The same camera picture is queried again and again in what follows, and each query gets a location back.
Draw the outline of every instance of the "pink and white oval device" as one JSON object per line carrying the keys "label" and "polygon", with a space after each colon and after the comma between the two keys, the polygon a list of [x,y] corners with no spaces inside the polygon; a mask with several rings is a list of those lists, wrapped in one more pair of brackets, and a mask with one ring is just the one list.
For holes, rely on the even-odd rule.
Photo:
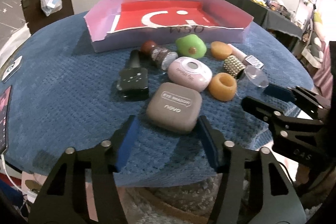
{"label": "pink and white oval device", "polygon": [[168,68],[168,77],[175,84],[202,92],[212,79],[209,67],[191,57],[180,57]]}

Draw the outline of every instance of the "purple box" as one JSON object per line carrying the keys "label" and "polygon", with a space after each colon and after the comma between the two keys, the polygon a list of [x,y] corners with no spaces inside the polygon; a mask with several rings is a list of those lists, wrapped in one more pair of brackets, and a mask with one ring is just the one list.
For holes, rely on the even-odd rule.
{"label": "purple box", "polygon": [[95,52],[164,45],[191,33],[242,43],[253,17],[224,0],[101,0],[86,15]]}

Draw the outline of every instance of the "round table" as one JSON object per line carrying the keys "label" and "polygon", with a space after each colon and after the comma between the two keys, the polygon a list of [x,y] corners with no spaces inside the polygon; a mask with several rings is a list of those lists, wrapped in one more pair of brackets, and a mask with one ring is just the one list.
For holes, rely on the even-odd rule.
{"label": "round table", "polygon": [[[168,187],[214,175],[195,133],[181,136],[151,125],[145,115],[149,99],[123,102],[119,98],[118,72],[131,49],[94,53],[84,15],[44,27],[15,54],[14,60],[23,56],[22,66],[1,84],[3,91],[12,85],[6,160],[26,172],[47,175],[67,147],[93,147],[110,138],[134,114],[140,119],[139,136],[127,165],[115,174],[117,186]],[[265,64],[263,70],[270,82],[313,87],[305,69],[274,37],[254,22],[248,32],[246,41],[235,46]],[[174,44],[167,47],[176,49]],[[210,50],[200,61],[214,75],[222,72],[222,62],[212,58]],[[147,64],[146,68],[153,95],[169,79],[153,66]],[[226,139],[251,149],[271,140],[268,125],[244,112],[238,97],[224,103],[212,98],[207,90],[201,95],[200,114],[206,115]],[[284,109],[287,115],[299,112],[293,104],[265,95],[260,99]]]}

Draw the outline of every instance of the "green squishy fruit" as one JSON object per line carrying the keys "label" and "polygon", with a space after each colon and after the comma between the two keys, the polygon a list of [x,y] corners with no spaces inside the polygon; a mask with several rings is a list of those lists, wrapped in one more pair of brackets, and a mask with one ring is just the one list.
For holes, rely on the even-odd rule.
{"label": "green squishy fruit", "polygon": [[175,43],[178,52],[182,56],[188,56],[194,59],[199,59],[203,57],[207,52],[207,46],[204,44],[203,40],[200,39],[195,34],[190,34],[187,35],[186,37],[181,37],[177,39]]}

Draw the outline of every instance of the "red ball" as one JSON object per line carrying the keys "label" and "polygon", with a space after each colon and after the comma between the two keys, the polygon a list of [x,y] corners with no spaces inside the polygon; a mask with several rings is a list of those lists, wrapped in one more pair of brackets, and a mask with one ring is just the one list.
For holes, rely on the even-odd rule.
{"label": "red ball", "polygon": [[152,49],[156,47],[157,44],[153,40],[148,40],[144,44],[141,45],[140,51],[146,55],[150,55]]}

